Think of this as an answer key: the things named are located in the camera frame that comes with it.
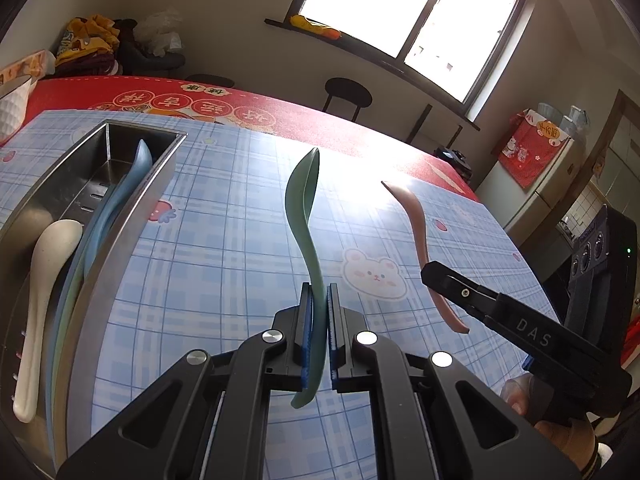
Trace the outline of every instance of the yellow object on sill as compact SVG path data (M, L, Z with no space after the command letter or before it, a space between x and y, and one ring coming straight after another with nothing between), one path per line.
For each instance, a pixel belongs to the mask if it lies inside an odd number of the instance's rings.
M334 28L328 27L327 25L323 25L322 23L312 22L311 20L306 19L301 14L296 14L289 18L289 23L296 28L301 28L302 30L306 30L307 32L312 32L317 34L318 36L324 36L325 38L329 38L330 40L337 40L340 38L340 31Z

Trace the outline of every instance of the tiled wall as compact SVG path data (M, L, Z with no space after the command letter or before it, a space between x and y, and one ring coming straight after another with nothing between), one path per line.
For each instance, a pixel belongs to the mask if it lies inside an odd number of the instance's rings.
M595 218L601 207L602 200L600 200L600 197L587 185L567 213L569 217L567 225L574 236L577 237L582 234L585 228Z

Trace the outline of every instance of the black device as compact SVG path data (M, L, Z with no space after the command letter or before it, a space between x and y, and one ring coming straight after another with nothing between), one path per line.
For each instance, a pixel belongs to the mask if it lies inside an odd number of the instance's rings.
M452 356L402 352L369 332L363 314L340 306L335 283L327 293L332 385L370 395L378 478L580 478L562 452ZM300 305L279 311L271 330L238 350L189 352L69 457L56 478L262 478L270 391L302 387L311 302L305 283Z
M433 156L448 162L467 184L471 181L471 177L473 176L471 166L467 163L465 156L458 150L450 150L449 148L438 146L433 151Z
M635 282L635 225L604 208L575 255L565 326L439 262L421 272L425 285L530 354L527 366L551 391L540 395L545 420L566 418L558 407L578 417L617 413L630 386L618 339ZM582 296L584 288L590 292ZM580 478L562 452L451 355L407 354L370 332L363 314L340 306L335 283L327 303L332 386L369 393L380 479ZM57 478L260 479L270 391L303 386L311 307L305 283L300 304L279 311L271 330L238 350L189 352L69 457Z

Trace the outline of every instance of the stainless steel container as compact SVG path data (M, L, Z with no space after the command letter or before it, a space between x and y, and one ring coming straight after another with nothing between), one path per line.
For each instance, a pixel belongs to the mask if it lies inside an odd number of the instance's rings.
M55 476L55 470L47 441L44 370L33 422L19 422L12 401L24 342L34 245L56 220L71 218L87 224L107 186L127 173L140 139L146 142L153 167L128 199L100 248L65 337L54 398L56 463L60 464L66 458L67 441L72 452L90 436L95 371L113 300L140 233L174 174L175 153L185 137L184 133L140 124L100 124L45 172L0 230L0 416L29 459L50 477ZM67 268L60 273L51 295L45 342L51 336L50 325ZM45 343L43 365L48 349ZM68 406L72 410L67 421Z

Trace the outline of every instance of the blue gripper pad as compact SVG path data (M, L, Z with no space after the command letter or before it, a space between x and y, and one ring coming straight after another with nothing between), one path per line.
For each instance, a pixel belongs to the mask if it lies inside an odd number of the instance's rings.
M336 389L336 381L338 380L337 363L335 362L335 354L338 351L338 343L335 338L335 319L334 308L331 299L331 286L326 288L326 307L329 313L329 368L331 369L331 386Z
M309 287L309 294L306 296L305 305L305 328L302 338L302 387L306 388L309 382L309 363L311 361L311 352L309 348L311 346L311 330L313 328L313 314L314 311L314 295L311 287Z
M524 359L524 361L522 362L522 369L528 372L532 362L533 362L533 357L528 355L526 359Z

